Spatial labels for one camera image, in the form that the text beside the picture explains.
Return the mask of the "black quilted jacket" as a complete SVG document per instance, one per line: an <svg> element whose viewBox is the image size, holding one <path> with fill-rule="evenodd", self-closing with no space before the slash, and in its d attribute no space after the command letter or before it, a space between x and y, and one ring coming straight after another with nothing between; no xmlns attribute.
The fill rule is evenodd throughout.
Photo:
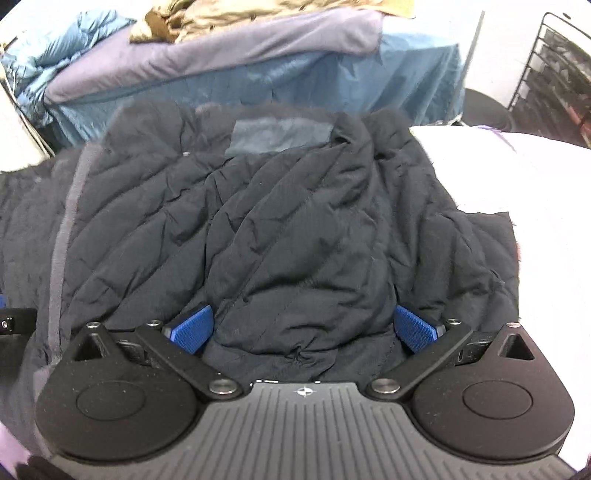
<svg viewBox="0 0 591 480"><path fill-rule="evenodd" d="M1 177L1 292L37 312L1 420L39 452L35 401L71 339L211 307L204 361L367 384L405 360L393 314L495 332L518 317L505 213L461 211L396 109L192 109L137 100L95 141Z"/></svg>

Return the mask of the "lavender patterned bed sheet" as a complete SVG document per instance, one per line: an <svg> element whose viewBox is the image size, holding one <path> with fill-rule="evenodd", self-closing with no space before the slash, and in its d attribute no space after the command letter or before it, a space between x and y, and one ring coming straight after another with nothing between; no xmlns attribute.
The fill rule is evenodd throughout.
<svg viewBox="0 0 591 480"><path fill-rule="evenodd" d="M514 227L516 206L538 173L487 132L473 145L464 128L451 127L441 149L445 157L436 163L424 150L457 207L505 213ZM573 403L519 325L519 299L516 320L495 332L470 325L474 333L457 359L405 399L370 398L370 382L270 379L238 382L242 395L235 399L207 399L148 357L135 335L148 321L127 330L91 321L71 339L33 409L41 445L35 453L52 473L67 479L572 474L558 451Z"/></svg>

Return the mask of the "teal blue jacket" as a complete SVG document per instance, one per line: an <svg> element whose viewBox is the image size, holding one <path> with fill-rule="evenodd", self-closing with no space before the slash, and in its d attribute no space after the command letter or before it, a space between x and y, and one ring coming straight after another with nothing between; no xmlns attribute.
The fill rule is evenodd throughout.
<svg viewBox="0 0 591 480"><path fill-rule="evenodd" d="M417 19L384 15L378 49L368 55L291 54L270 60L90 94L50 104L51 80L91 47L129 27L115 11L81 13L28 33L1 54L2 83L19 110L62 146L102 134L114 113L135 98L191 107L270 102L365 113L397 107L418 125L457 118L464 108L464 61L458 39Z"/></svg>

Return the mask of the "purple grey fleece garment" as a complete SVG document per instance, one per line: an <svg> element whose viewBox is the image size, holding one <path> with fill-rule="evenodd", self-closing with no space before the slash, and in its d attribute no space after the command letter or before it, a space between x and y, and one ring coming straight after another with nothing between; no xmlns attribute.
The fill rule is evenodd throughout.
<svg viewBox="0 0 591 480"><path fill-rule="evenodd" d="M384 15L338 8L237 26L179 44L133 43L126 27L98 42L50 81L45 99L61 104L86 95L174 80L308 52L368 55L378 49Z"/></svg>

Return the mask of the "golden yellow fabric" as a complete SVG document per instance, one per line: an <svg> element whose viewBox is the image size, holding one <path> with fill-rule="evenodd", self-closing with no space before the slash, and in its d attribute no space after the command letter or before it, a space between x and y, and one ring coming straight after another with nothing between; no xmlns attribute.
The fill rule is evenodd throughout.
<svg viewBox="0 0 591 480"><path fill-rule="evenodd" d="M152 7L129 33L132 43L182 43L252 22L349 8L409 18L412 0L166 1Z"/></svg>

